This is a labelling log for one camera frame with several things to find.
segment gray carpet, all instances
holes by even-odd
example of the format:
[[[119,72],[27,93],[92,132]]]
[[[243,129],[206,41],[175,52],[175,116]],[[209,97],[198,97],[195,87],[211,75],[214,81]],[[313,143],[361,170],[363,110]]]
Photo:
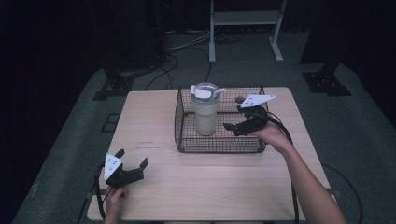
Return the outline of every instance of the gray carpet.
[[[358,76],[340,64],[335,74],[352,96],[329,97],[311,93],[302,72],[318,71],[322,64],[299,65],[308,33],[281,33],[283,63],[276,63],[268,43],[270,34],[245,35],[230,45],[216,45],[217,62],[211,65],[209,82],[220,87],[262,84],[288,87],[293,93],[306,128],[322,163],[340,171],[358,192],[363,223],[394,223],[396,220],[396,132],[361,85]],[[172,47],[197,35],[169,35]],[[206,43],[195,48],[207,52]],[[156,79],[149,89],[176,89],[205,80],[208,59],[197,49],[173,53],[178,58],[170,77]],[[175,65],[169,57],[165,69]],[[138,77],[133,90],[143,90],[162,69]],[[92,75],[59,134],[40,174],[36,188],[27,195],[14,223],[76,223],[89,191],[95,169],[104,157],[113,133],[102,132],[107,116],[120,113],[125,97],[93,101],[106,80],[103,70]],[[358,223],[358,201],[347,182],[325,168],[326,175],[349,223]],[[80,223],[91,223],[86,210]]]

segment black wire basket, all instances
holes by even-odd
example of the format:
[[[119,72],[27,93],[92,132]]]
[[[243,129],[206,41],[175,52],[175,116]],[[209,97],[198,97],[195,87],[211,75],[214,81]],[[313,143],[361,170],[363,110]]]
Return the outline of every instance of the black wire basket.
[[[249,94],[264,95],[260,87],[226,88],[220,96],[216,130],[209,136],[198,134],[195,126],[195,112],[192,109],[190,89],[178,89],[175,112],[175,141],[179,152],[183,153],[261,153],[265,149],[262,140],[255,136],[234,136],[223,123],[237,124],[246,120],[237,110],[236,97]]]

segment wooden table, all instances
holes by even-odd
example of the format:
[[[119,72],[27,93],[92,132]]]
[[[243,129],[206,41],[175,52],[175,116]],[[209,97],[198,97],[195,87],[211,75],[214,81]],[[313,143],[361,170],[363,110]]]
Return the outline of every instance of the wooden table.
[[[274,94],[268,108],[290,131],[294,145],[326,189],[329,182],[300,112],[287,88]],[[176,90],[131,91],[109,152],[125,149],[123,169],[148,158],[145,179],[130,185],[125,220],[294,220],[290,176],[282,156],[271,146],[255,154],[185,154],[174,138]],[[106,184],[101,178],[101,188]],[[101,219],[92,200],[88,218]]]

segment metal mesh basket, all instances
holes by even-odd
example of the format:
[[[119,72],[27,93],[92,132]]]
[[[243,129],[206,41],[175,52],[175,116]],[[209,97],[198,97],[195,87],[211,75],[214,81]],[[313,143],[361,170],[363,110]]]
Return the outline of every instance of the metal mesh basket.
[[[196,132],[195,113],[192,109],[190,89],[178,89],[175,112],[175,141],[177,149],[183,153],[259,153],[265,149],[262,140],[254,136],[237,136],[227,131],[223,123],[236,124],[246,120],[239,113],[236,97],[248,94],[264,95],[263,87],[227,88],[221,94],[216,120],[216,130],[209,136]]]

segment person's left hand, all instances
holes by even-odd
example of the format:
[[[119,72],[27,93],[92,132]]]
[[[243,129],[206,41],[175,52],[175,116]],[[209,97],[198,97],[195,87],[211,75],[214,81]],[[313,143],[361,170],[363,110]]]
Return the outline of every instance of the person's left hand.
[[[119,189],[108,187],[106,195],[105,223],[117,223],[121,217],[122,199],[126,199],[129,195],[128,186]]]

